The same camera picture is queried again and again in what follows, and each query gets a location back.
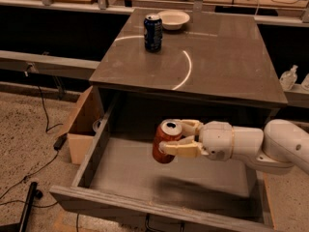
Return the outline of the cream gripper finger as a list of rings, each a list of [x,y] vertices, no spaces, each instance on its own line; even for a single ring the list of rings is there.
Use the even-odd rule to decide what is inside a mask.
[[[183,158],[197,158],[203,155],[204,148],[201,142],[191,135],[178,141],[161,141],[158,149],[161,153]]]
[[[177,119],[176,122],[182,126],[183,136],[198,135],[200,133],[200,129],[204,125],[199,120],[191,119]]]

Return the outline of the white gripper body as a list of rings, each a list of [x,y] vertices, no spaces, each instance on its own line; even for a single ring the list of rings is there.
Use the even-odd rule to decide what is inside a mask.
[[[209,160],[228,160],[232,155],[233,137],[233,127],[229,123],[212,121],[204,124],[199,133],[202,155]]]

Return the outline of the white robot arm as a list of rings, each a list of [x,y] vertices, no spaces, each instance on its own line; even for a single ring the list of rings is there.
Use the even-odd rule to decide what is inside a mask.
[[[263,129],[169,119],[156,130],[153,157],[169,163],[175,156],[240,160],[250,168],[271,174],[285,174],[293,166],[309,173],[309,133],[280,119],[269,121]]]

